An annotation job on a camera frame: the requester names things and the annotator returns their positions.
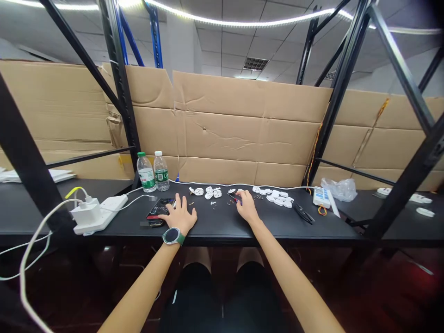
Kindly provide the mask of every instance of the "watch face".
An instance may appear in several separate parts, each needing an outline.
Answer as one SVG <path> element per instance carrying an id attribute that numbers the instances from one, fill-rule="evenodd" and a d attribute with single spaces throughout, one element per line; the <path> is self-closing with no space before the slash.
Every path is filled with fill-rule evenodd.
<path id="1" fill-rule="evenodd" d="M 172 243 L 178 238 L 178 236 L 179 236 L 179 230 L 176 228 L 171 228 L 165 234 L 165 242 Z"/>

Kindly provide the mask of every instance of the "black table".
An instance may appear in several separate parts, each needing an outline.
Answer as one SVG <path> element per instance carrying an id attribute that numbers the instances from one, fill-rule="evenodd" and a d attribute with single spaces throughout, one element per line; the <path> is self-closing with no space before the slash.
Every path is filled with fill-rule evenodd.
<path id="1" fill-rule="evenodd" d="M 255 244 L 254 235 L 246 221 L 237 212 L 236 206 L 230 202 L 228 189 L 234 187 L 222 187 L 222 197 L 207 200 L 204 196 L 190 195 L 188 187 L 206 188 L 207 185 L 176 184 L 171 183 L 170 189 L 165 192 L 155 191 L 148 193 L 158 198 L 174 197 L 175 193 L 186 196 L 189 211 L 194 207 L 197 211 L 197 222 L 188 234 L 186 245 L 212 246 L 221 244 Z M 251 186 L 236 186 L 236 189 L 250 190 Z M 353 230 L 343 220 L 329 212 L 327 216 L 321 216 L 317 207 L 313 205 L 312 197 L 303 189 L 286 191 L 294 198 L 314 219 L 313 225 L 302 220 L 294 209 L 279 207 L 264 200 L 256 199 L 256 208 L 260 218 L 264 221 L 271 233 L 280 242 L 289 242 L 292 245 L 329 245 L 329 246 L 356 246 L 365 243 L 363 237 Z M 129 195 L 129 202 L 144 194 L 142 190 Z M 148 238 L 160 239 L 167 230 L 164 225 L 160 228 L 140 227 L 140 222 L 146 219 L 147 214 L 154 206 L 154 201 L 148 197 L 142 197 L 135 201 L 129 208 L 120 211 L 111 221 L 108 227 L 95 233 L 92 238 L 102 238 L 102 241 L 134 242 Z"/>
<path id="2" fill-rule="evenodd" d="M 356 198 L 349 202 L 336 200 L 338 210 L 350 220 L 352 226 L 368 225 L 382 206 L 384 199 L 373 195 L 376 191 L 358 191 Z M 384 247 L 438 247 L 444 245 L 444 196 L 420 193 L 433 200 L 432 203 L 409 201 L 393 224 L 379 241 Z M 435 213 L 426 217 L 416 212 L 423 207 Z"/>
<path id="3" fill-rule="evenodd" d="M 125 191 L 132 185 L 129 180 L 70 179 L 57 183 L 62 197 L 77 186 L 85 188 L 89 195 L 100 202 Z M 22 184 L 0 184 L 0 245 L 10 246 L 29 241 L 43 217 Z M 47 234 L 46 226 L 42 234 Z"/>

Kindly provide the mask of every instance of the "plastic bottle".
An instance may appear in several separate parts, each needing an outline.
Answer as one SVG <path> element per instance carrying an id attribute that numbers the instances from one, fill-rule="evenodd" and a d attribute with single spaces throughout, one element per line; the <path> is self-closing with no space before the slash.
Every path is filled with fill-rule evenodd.
<path id="1" fill-rule="evenodd" d="M 137 170 L 139 172 L 143 191 L 153 192 L 157 188 L 154 181 L 153 167 L 151 166 L 151 163 L 144 152 L 137 153 L 137 156 L 139 156 L 137 160 Z"/>
<path id="2" fill-rule="evenodd" d="M 154 159 L 154 178 L 156 179 L 157 189 L 166 191 L 170 188 L 167 161 L 162 157 L 161 151 L 154 152 L 154 155 L 156 155 Z"/>

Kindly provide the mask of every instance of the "smartphone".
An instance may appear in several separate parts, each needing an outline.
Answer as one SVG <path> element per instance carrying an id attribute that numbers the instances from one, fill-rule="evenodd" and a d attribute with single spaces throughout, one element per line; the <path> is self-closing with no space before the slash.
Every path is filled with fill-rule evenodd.
<path id="1" fill-rule="evenodd" d="M 170 215 L 170 212 L 168 211 L 168 208 L 166 207 L 167 204 L 171 204 L 173 207 L 175 207 L 176 206 L 176 199 L 166 198 L 166 199 L 157 200 L 156 204 L 154 205 L 154 207 L 150 210 L 149 214 L 147 215 L 147 222 L 145 222 L 145 223 L 141 222 L 141 226 L 143 226 L 143 227 L 150 226 L 153 228 L 161 227 L 165 221 L 162 219 L 159 219 L 158 215 L 161 215 L 161 214 Z"/>

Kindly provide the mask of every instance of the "black shorts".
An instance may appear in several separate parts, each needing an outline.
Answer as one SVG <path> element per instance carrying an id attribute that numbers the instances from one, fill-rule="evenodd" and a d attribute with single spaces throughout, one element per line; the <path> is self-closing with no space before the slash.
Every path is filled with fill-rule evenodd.
<path id="1" fill-rule="evenodd" d="M 265 268 L 243 265 L 231 297 L 221 304 L 211 274 L 200 263 L 185 267 L 160 318 L 161 333 L 288 332 L 279 299 Z"/>

